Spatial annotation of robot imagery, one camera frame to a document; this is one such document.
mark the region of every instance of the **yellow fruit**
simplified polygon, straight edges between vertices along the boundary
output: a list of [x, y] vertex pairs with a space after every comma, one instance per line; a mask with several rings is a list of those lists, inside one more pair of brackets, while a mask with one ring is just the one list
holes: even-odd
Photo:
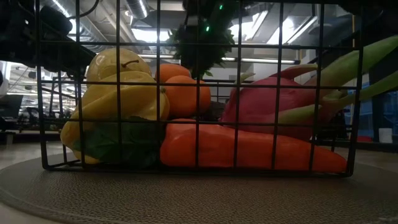
[[[138, 54], [124, 48], [120, 48], [120, 72], [138, 71], [152, 75], [150, 67]], [[116, 48], [106, 49], [96, 55], [88, 67], [86, 74], [88, 82], [97, 82], [116, 74]]]
[[[143, 72], [122, 72], [121, 82], [152, 82], [155, 80]], [[105, 78], [100, 82], [113, 82], [116, 75]], [[130, 116], [139, 116], [144, 119], [157, 119], [157, 87], [142, 85], [121, 85], [121, 117], [126, 119]], [[118, 117], [116, 85], [92, 85], [89, 87], [82, 98], [83, 119], [116, 119]], [[167, 119], [169, 116], [170, 104], [163, 92], [159, 96], [160, 118]], [[72, 119], [79, 118], [76, 111], [71, 116]], [[83, 130], [87, 131], [95, 127], [92, 122], [83, 122]], [[73, 143], [80, 138], [78, 121], [68, 121], [61, 131], [61, 141], [66, 147], [72, 149], [78, 159], [81, 158], [80, 152], [73, 150]], [[98, 160], [85, 156], [87, 164], [99, 163]]]

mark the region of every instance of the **wire basket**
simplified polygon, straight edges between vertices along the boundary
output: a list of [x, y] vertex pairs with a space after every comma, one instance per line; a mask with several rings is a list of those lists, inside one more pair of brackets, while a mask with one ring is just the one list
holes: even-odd
[[[120, 9], [121, 7], [121, 1], [117, 0], [116, 1], [116, 8]], [[157, 2], [157, 8], [160, 9], [161, 7], [161, 1], [158, 0]], [[239, 1], [239, 5], [241, 9], [243, 9], [243, 0]], [[285, 49], [290, 49], [290, 50], [316, 50], [317, 52], [324, 52], [326, 50], [358, 50], [359, 51], [359, 67], [358, 67], [358, 77], [356, 81], [356, 86], [355, 87], [341, 87], [341, 86], [328, 86], [328, 87], [320, 87], [320, 80], [321, 78], [317, 79], [317, 85], [316, 86], [308, 86], [308, 88], [316, 89], [316, 97], [315, 97], [315, 114], [314, 114], [314, 121], [317, 120], [318, 118], [318, 110], [317, 108], [319, 107], [319, 96], [320, 96], [320, 91], [322, 89], [347, 89], [347, 90], [356, 90], [357, 92], [361, 89], [361, 84], [362, 84], [362, 64], [363, 64], [363, 46], [361, 43], [361, 37], [362, 37], [362, 28], [359, 30], [359, 38], [355, 40], [355, 47], [329, 47], [329, 46], [324, 46], [323, 45], [323, 31], [324, 31], [324, 14], [325, 14], [325, 3], [337, 3], [337, 2], [322, 2], [322, 1], [317, 1], [317, 2], [312, 2], [312, 1], [302, 1], [302, 3], [312, 3], [312, 4], [319, 4], [319, 10], [320, 10], [320, 26], [319, 26], [319, 43], [317, 46], [299, 46], [299, 45], [283, 45], [282, 44], [282, 36], [283, 36], [283, 28], [282, 24], [284, 21], [284, 2], [282, 1], [273, 1], [273, 2], [278, 2], [276, 4], [280, 4], [280, 15], [279, 15], [279, 44], [278, 45], [268, 45], [268, 44], [243, 44], [242, 43], [242, 28], [241, 25], [239, 26], [239, 37], [238, 37], [238, 43], [236, 44], [231, 44], [229, 47], [232, 48], [237, 48], [238, 50], [238, 56], [236, 59], [237, 63], [237, 80], [240, 80], [241, 78], [241, 59], [242, 59], [242, 49], [250, 49], [250, 48], [257, 48], [257, 49], [276, 49], [278, 51], [278, 64], [277, 64], [277, 84], [274, 86], [252, 86], [256, 88], [276, 88], [276, 108], [275, 108], [275, 120], [277, 121], [278, 116], [279, 116], [279, 96], [280, 96], [280, 90], [282, 88], [303, 88], [302, 86], [297, 87], [297, 86], [282, 86], [280, 84], [280, 72], [281, 72], [281, 67], [282, 67], [282, 51]], [[35, 2], [35, 7], [36, 9], [40, 8], [40, 1]], [[79, 0], [76, 1], [76, 12], [80, 11], [80, 3]], [[241, 12], [242, 10], [239, 11], [239, 24], [242, 24], [242, 15]], [[120, 53], [120, 48], [122, 46], [153, 46], [156, 47], [157, 49], [157, 54], [156, 54], [156, 59], [157, 59], [157, 71], [159, 71], [160, 68], [160, 47], [166, 47], [166, 46], [176, 46], [176, 44], [165, 44], [165, 43], [160, 43], [160, 40], [157, 39], [157, 43], [151, 44], [151, 43], [142, 43], [142, 42], [120, 42], [120, 31], [121, 31], [121, 25], [120, 25], [120, 10], [117, 10], [117, 15], [116, 15], [116, 42], [84, 42], [80, 40], [80, 17], [76, 17], [76, 41], [71, 42], [69, 40], [44, 40], [40, 32], [43, 29], [43, 25], [40, 22], [40, 12], [37, 10], [35, 12], [35, 38], [37, 41], [36, 44], [36, 52], [39, 52], [37, 54], [37, 74], [41, 73], [42, 67], [42, 47], [43, 46], [53, 46], [53, 47], [60, 47], [67, 45], [70, 48], [75, 48], [79, 49], [82, 45], [105, 45], [105, 46], [112, 46], [116, 48], [116, 64], [120, 64], [120, 58], [119, 58], [119, 53]], [[160, 33], [160, 10], [157, 10], [157, 33]], [[201, 43], [192, 43], [188, 44], [191, 46], [195, 47], [201, 47], [203, 44]], [[82, 52], [79, 52], [79, 50], [76, 50], [75, 57], [77, 60], [79, 57], [82, 57]], [[318, 57], [314, 62], [316, 62], [319, 65], [322, 65], [323, 57]], [[77, 77], [83, 77], [83, 72], [81, 72], [81, 69], [79, 69], [79, 65], [76, 66], [77, 69]], [[211, 108], [212, 110], [210, 112], [207, 112], [205, 114], [197, 114], [194, 117], [194, 121], [172, 121], [172, 120], [161, 120], [161, 114], [160, 114], [160, 93], [162, 91], [163, 86], [171, 85], [171, 84], [164, 84], [157, 79], [155, 83], [129, 83], [129, 82], [123, 82], [123, 85], [149, 85], [149, 86], [156, 86], [157, 89], [157, 103], [156, 107], [157, 113], [156, 113], [156, 120], [155, 121], [140, 121], [139, 123], [152, 123], [157, 127], [157, 131], [154, 133], [154, 135], [158, 136], [159, 139], [157, 141], [157, 144], [160, 148], [160, 145], [162, 144], [161, 138], [160, 138], [160, 129], [165, 126], [166, 124], [170, 123], [185, 123], [185, 124], [194, 124], [196, 126], [196, 138], [195, 138], [195, 165], [192, 167], [169, 167], [161, 162], [157, 162], [155, 165], [151, 166], [148, 169], [130, 169], [129, 167], [126, 167], [122, 164], [98, 164], [98, 165], [89, 165], [85, 161], [85, 149], [87, 145], [85, 144], [85, 138], [86, 136], [84, 135], [84, 127], [83, 123], [85, 122], [91, 122], [91, 123], [114, 123], [117, 124], [118, 127], [118, 144], [121, 146], [122, 145], [122, 130], [123, 130], [123, 124], [124, 123], [134, 123], [136, 121], [128, 121], [123, 119], [122, 113], [121, 113], [121, 81], [120, 81], [120, 67], [117, 67], [117, 82], [116, 83], [109, 83], [109, 82], [88, 82], [85, 81], [83, 78], [76, 78], [74, 80], [68, 80], [63, 77], [61, 77], [61, 72], [58, 73], [58, 77], [54, 78], [53, 80], [42, 80], [41, 76], [37, 76], [37, 84], [38, 84], [38, 98], [39, 98], [39, 123], [40, 123], [40, 142], [41, 142], [41, 150], [42, 150], [42, 165], [44, 169], [47, 170], [67, 170], [67, 171], [92, 171], [92, 172], [160, 172], [160, 173], [186, 173], [188, 172], [189, 174], [244, 174], [244, 175], [287, 175], [287, 176], [328, 176], [328, 177], [349, 177], [353, 174], [353, 169], [354, 169], [354, 158], [355, 158], [355, 151], [357, 148], [357, 134], [358, 134], [358, 122], [359, 122], [359, 106], [360, 106], [360, 101], [359, 101], [359, 94], [356, 95], [355, 97], [355, 104], [354, 104], [354, 113], [353, 113], [353, 122], [351, 125], [335, 125], [331, 124], [330, 126], [320, 126], [317, 124], [317, 122], [313, 122], [311, 125], [306, 125], [306, 126], [300, 126], [300, 125], [294, 125], [294, 124], [279, 124], [278, 122], [276, 123], [258, 123], [258, 124], [251, 124], [251, 125], [259, 125], [259, 126], [271, 126], [274, 129], [274, 133], [278, 133], [278, 129], [283, 126], [283, 127], [304, 127], [304, 128], [312, 128], [313, 129], [313, 134], [312, 134], [312, 141], [310, 141], [310, 159], [308, 160], [308, 169], [306, 170], [281, 170], [281, 169], [276, 169], [275, 164], [276, 164], [276, 159], [277, 159], [277, 138], [279, 137], [278, 135], [274, 134], [273, 136], [273, 143], [272, 143], [272, 160], [270, 161], [270, 168], [268, 169], [250, 169], [250, 168], [245, 168], [245, 167], [239, 167], [238, 161], [239, 161], [239, 154], [238, 154], [238, 135], [240, 132], [238, 131], [239, 126], [241, 125], [248, 125], [244, 123], [239, 123], [236, 122], [238, 120], [238, 116], [236, 117], [236, 121], [234, 123], [222, 123], [218, 121], [218, 118], [221, 116], [221, 113], [224, 109], [225, 104], [219, 103], [218, 98], [220, 95], [218, 94], [219, 88], [222, 87], [231, 87], [239, 90], [243, 86], [247, 86], [248, 84], [245, 83], [237, 83], [237, 84], [232, 84], [228, 83], [225, 80], [209, 80], [208, 83], [202, 84], [199, 82], [199, 79], [197, 79], [196, 84], [193, 86], [197, 87], [197, 109], [200, 107], [200, 86], [210, 86], [213, 88], [217, 89], [217, 94], [213, 95], [213, 97], [216, 98], [216, 102], [213, 102]], [[318, 77], [320, 76], [321, 72], [321, 66], [318, 67], [317, 69], [317, 75]], [[52, 84], [52, 90], [45, 90], [42, 88], [42, 84]], [[66, 95], [62, 93], [62, 88], [61, 85], [64, 84], [69, 84], [69, 85], [75, 85], [76, 91], [75, 91], [75, 97], [71, 97], [70, 95]], [[81, 98], [82, 98], [82, 90], [81, 90], [81, 85], [116, 85], [117, 86], [117, 106], [118, 106], [118, 115], [117, 119], [111, 119], [111, 120], [103, 120], [103, 119], [84, 119], [82, 117], [82, 104], [81, 104]], [[51, 93], [59, 94], [60, 97], [60, 113], [63, 114], [63, 109], [62, 109], [62, 97], [68, 97], [76, 100], [76, 108], [78, 108], [77, 113], [79, 114], [79, 117], [76, 119], [73, 118], [46, 118], [43, 116], [43, 99], [42, 99], [42, 93], [43, 91], [49, 91]], [[237, 95], [237, 104], [239, 104], [239, 94]], [[46, 123], [51, 123], [54, 122], [55, 120], [58, 121], [73, 121], [77, 122], [79, 124], [79, 129], [80, 129], [80, 148], [81, 148], [81, 158], [82, 160], [73, 160], [69, 161], [67, 159], [67, 148], [63, 146], [63, 162], [58, 163], [58, 164], [49, 164], [48, 160], [48, 155], [47, 155], [47, 146], [46, 146], [46, 138], [45, 138], [45, 124]], [[233, 149], [233, 162], [231, 167], [202, 167], [200, 165], [200, 146], [199, 146], [199, 126], [201, 125], [207, 125], [207, 124], [214, 124], [214, 125], [228, 125], [234, 127], [234, 149]], [[339, 143], [339, 140], [336, 140], [337, 137], [330, 139], [328, 141], [317, 141], [316, 139], [316, 133], [319, 132], [321, 128], [332, 128], [333, 130], [336, 127], [340, 127], [347, 130], [347, 132], [351, 133], [351, 137], [349, 141], [343, 141], [346, 147], [348, 147], [348, 156], [346, 159], [346, 170], [344, 172], [340, 173], [329, 173], [329, 172], [315, 172], [313, 170], [313, 162], [314, 162], [314, 153], [315, 153], [315, 148], [317, 144], [323, 144], [323, 145], [329, 145], [332, 146], [331, 150], [335, 150], [335, 145]], [[120, 147], [120, 152], [119, 156], [122, 159], [123, 156], [125, 155], [126, 151], [122, 150], [122, 147]]]

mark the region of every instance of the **orange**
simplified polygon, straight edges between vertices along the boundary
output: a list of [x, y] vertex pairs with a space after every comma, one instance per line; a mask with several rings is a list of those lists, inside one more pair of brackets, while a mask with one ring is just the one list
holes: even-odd
[[160, 82], [165, 83], [169, 78], [175, 77], [177, 75], [183, 75], [186, 77], [191, 77], [191, 73], [188, 69], [182, 67], [181, 65], [165, 63], [160, 65]]
[[[166, 83], [196, 84], [196, 80], [184, 75], [169, 78]], [[186, 118], [195, 114], [197, 110], [197, 88], [195, 86], [165, 86], [166, 96], [170, 103], [170, 115]], [[200, 87], [200, 112], [210, 107], [211, 92], [208, 86]]]

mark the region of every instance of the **green stem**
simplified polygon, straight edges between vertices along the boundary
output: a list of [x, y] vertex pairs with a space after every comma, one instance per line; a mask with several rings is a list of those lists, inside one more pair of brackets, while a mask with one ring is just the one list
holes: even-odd
[[284, 110], [280, 112], [278, 123], [297, 124], [311, 118], [314, 112], [315, 112], [315, 105], [308, 105], [300, 108]]
[[242, 84], [243, 81], [245, 81], [246, 79], [248, 79], [254, 75], [255, 75], [255, 73], [252, 73], [252, 72], [246, 72], [246, 73], [242, 74], [241, 79], [239, 80], [239, 83]]
[[123, 64], [122, 64], [122, 67], [123, 67], [123, 68], [126, 68], [126, 66], [127, 66], [128, 64], [130, 64], [130, 63], [139, 63], [139, 61], [138, 61], [138, 60], [131, 60], [131, 61], [129, 61], [129, 62], [123, 63]]
[[[389, 75], [386, 78], [378, 81], [377, 83], [370, 85], [369, 87], [361, 90], [359, 92], [359, 100], [367, 100], [378, 94], [384, 93], [385, 91], [391, 90], [398, 86], [398, 71]], [[346, 105], [350, 105], [355, 102], [355, 95], [351, 94], [346, 97], [343, 97], [339, 100], [328, 100], [327, 98], [323, 98], [323, 102], [327, 105], [332, 106], [335, 110], [340, 110], [344, 108]]]
[[[386, 55], [398, 47], [398, 36], [380, 40], [364, 47], [362, 73], [380, 62]], [[359, 51], [352, 51], [331, 63], [321, 72], [321, 86], [342, 86], [358, 75]], [[311, 78], [306, 85], [316, 85], [317, 77]], [[331, 90], [322, 90], [321, 98]]]

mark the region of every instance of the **dragon fruit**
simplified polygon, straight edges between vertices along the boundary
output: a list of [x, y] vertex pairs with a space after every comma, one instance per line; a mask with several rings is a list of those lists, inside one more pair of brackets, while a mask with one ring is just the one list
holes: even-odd
[[[382, 60], [387, 54], [398, 46], [398, 36], [390, 37], [364, 47], [363, 73]], [[327, 66], [321, 71], [320, 86], [342, 86], [356, 78], [358, 74], [359, 52], [352, 51]], [[315, 89], [283, 88], [283, 86], [299, 86], [293, 81], [295, 77], [316, 70], [317, 65], [297, 65], [281, 71], [279, 118], [280, 124], [313, 124], [315, 112]], [[241, 75], [242, 82], [253, 73]], [[304, 86], [314, 86], [317, 76], [311, 78]], [[252, 85], [276, 85], [277, 74], [268, 78], [253, 82]], [[387, 90], [398, 86], [398, 71], [382, 79], [381, 81], [360, 91], [360, 100], [369, 99]], [[230, 93], [230, 99], [226, 105], [220, 121], [236, 121], [236, 94], [239, 94], [239, 122], [240, 123], [274, 123], [276, 88], [250, 88], [245, 86], [239, 93], [234, 88]], [[346, 105], [354, 103], [355, 94], [347, 95], [344, 91], [320, 90], [318, 106], [318, 124], [327, 124], [332, 117]], [[257, 133], [274, 132], [273, 126], [239, 125], [239, 129]], [[312, 128], [309, 127], [279, 127], [278, 134], [290, 136], [308, 141], [312, 136]]]

